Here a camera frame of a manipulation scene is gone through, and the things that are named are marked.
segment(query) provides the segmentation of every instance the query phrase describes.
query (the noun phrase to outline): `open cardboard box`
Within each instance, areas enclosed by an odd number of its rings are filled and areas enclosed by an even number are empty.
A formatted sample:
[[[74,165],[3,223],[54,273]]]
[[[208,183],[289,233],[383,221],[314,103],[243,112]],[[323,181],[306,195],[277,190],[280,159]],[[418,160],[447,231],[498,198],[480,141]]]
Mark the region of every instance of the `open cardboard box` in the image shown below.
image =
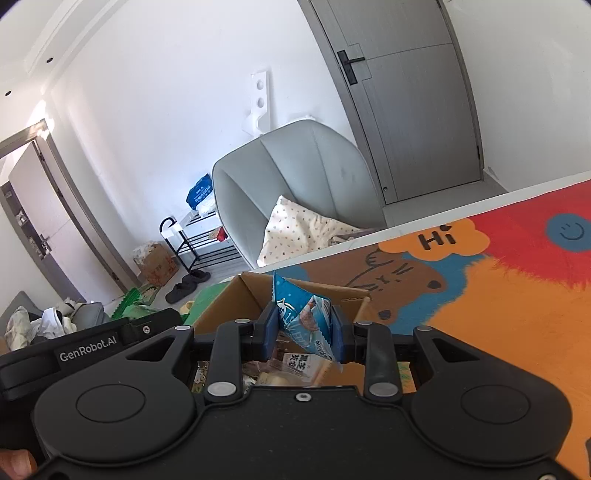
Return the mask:
[[[289,280],[311,293],[330,299],[333,305],[338,305],[342,309],[346,320],[350,322],[377,319],[367,290]],[[221,323],[238,318],[257,320],[271,301],[272,284],[271,275],[253,272],[237,275],[195,321],[195,333],[213,333]],[[292,343],[292,346],[289,350],[293,353],[303,351],[295,343]],[[363,391],[364,373],[365,367],[360,364],[351,363],[342,367],[333,364],[324,373],[320,385],[357,385],[359,391]]]

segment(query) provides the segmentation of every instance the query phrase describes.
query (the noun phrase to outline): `colorful rug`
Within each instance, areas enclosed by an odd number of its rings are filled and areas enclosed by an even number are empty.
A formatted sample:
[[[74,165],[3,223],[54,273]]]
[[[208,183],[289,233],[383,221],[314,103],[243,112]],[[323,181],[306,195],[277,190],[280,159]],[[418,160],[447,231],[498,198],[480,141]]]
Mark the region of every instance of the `colorful rug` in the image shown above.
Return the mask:
[[[591,181],[278,273],[364,288],[394,333],[428,323],[559,387],[558,461],[589,478]]]

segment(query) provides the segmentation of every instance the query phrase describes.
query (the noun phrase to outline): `white wall fixture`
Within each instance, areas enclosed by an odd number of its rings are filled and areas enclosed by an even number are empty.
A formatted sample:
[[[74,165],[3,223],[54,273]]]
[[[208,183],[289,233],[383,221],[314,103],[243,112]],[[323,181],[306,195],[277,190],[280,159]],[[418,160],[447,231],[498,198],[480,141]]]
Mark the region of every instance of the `white wall fixture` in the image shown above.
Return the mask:
[[[269,72],[253,73],[249,92],[251,96],[251,114],[244,120],[242,129],[256,138],[271,131]]]

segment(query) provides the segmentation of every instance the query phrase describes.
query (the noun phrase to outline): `door frame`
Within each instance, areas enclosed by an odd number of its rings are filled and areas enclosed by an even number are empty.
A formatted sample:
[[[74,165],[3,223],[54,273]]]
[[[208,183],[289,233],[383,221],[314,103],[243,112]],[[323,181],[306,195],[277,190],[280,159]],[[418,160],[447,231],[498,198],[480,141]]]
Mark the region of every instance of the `door frame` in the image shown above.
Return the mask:
[[[43,155],[43,152],[36,141],[37,137],[43,137],[45,139],[49,149],[49,152],[46,153],[49,153],[50,155]],[[0,158],[3,158],[17,148],[29,143],[34,144],[35,151],[40,159],[43,170],[49,178],[51,186],[55,190],[61,204],[66,209],[67,214],[72,219],[72,222],[80,232],[82,238],[88,244],[90,250],[99,260],[100,264],[121,289],[122,294],[125,294],[133,287],[140,286],[140,280],[106,236],[88,205],[82,198],[80,191],[74,184],[74,181],[67,171],[66,165],[57,150],[56,144],[51,137],[45,119],[0,142]],[[29,244],[28,239],[18,225],[17,219],[12,215],[4,195],[0,195],[0,205],[2,205],[13,230],[17,233],[21,243],[29,253],[29,256],[33,259],[37,268],[39,268],[47,281],[52,284],[49,270],[46,269],[45,265],[43,265],[38,255]]]
[[[474,94],[472,92],[472,84],[470,83],[470,77],[468,76],[468,70],[466,68],[466,64],[464,62],[464,57],[462,56],[462,51],[460,49],[460,45],[457,40],[456,32],[453,28],[451,18],[445,7],[445,4],[442,0],[433,0],[437,2],[439,9],[441,10],[441,14],[443,16],[443,20],[446,23],[447,30],[449,31],[450,38],[452,39],[453,48],[456,52],[457,61],[460,65],[460,71],[462,72],[462,78],[464,80],[464,85],[466,87],[466,93],[468,97],[468,103],[470,105],[470,113],[472,114],[472,125],[474,127],[474,138],[476,140],[476,147],[478,148],[478,162],[480,165],[480,179],[483,180],[483,171],[484,171],[484,151],[482,148],[482,137],[480,135],[480,123],[478,121],[478,113],[476,111],[476,103],[474,101]],[[363,128],[363,124],[361,123],[361,118],[359,117],[359,112],[357,111],[357,107],[353,101],[353,97],[349,90],[349,85],[343,74],[342,69],[340,68],[339,61],[335,55],[335,52],[330,44],[330,40],[328,35],[324,30],[324,26],[320,21],[320,17],[318,16],[316,10],[314,9],[314,5],[312,5],[311,0],[298,0],[300,4],[300,8],[304,13],[304,16],[312,30],[312,34],[316,39],[316,43],[320,48],[320,52],[324,57],[324,62],[328,67],[330,72],[330,76],[335,83],[336,90],[339,94],[340,100],[343,103],[343,108],[345,109],[345,114],[347,115],[347,119],[351,125],[351,130],[353,131],[353,136],[355,137],[355,141],[357,142],[357,147],[365,157],[365,161],[368,164],[369,171],[371,173],[372,179],[374,181],[376,190],[379,192],[379,200],[382,203],[382,207],[386,205],[384,194],[381,189],[381,183],[379,182],[378,177],[378,170],[375,166],[374,157],[369,149],[369,142],[367,140],[365,130]]]

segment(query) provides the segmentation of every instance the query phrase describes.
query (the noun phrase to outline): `snack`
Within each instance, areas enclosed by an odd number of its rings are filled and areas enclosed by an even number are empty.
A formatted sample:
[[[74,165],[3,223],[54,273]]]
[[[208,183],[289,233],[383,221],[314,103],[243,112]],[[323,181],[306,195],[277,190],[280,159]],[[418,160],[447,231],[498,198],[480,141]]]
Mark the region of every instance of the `snack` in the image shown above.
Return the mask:
[[[280,329],[310,353],[328,360],[330,348],[330,300],[314,295],[273,273],[272,300],[279,307]]]
[[[286,353],[283,365],[303,375],[309,385],[318,385],[333,364],[311,353]]]

